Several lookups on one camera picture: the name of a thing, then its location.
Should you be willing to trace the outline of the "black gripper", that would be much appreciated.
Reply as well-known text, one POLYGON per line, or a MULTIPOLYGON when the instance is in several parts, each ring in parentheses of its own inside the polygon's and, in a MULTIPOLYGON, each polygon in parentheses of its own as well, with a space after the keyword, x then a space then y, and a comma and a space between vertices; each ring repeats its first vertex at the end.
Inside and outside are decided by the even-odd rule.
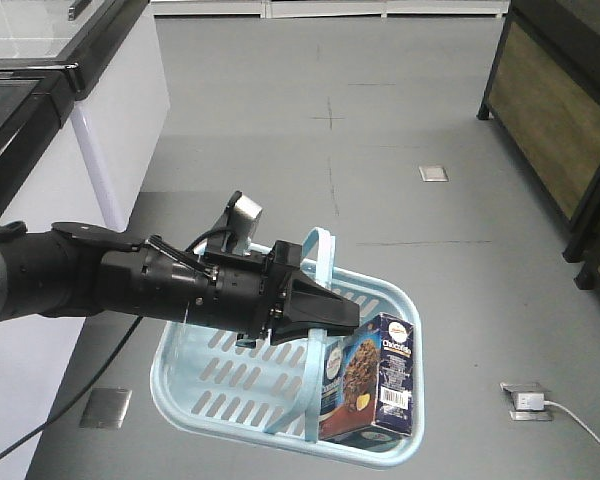
POLYGON ((200 263, 199 320, 252 344, 308 337, 309 329, 355 330, 360 307, 301 271, 302 246, 278 240, 267 254, 238 255, 231 239, 209 239, 200 263))

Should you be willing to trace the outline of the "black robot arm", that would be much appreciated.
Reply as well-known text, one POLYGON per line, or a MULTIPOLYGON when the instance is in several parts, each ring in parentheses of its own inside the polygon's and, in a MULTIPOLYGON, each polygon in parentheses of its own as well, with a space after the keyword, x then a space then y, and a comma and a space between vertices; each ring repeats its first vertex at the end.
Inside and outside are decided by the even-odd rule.
POLYGON ((0 322, 113 311, 232 331, 245 348, 357 329, 357 304, 302 271, 300 245, 238 255, 234 241, 231 229, 216 228, 195 254, 82 223, 43 233, 21 221, 0 226, 0 322))

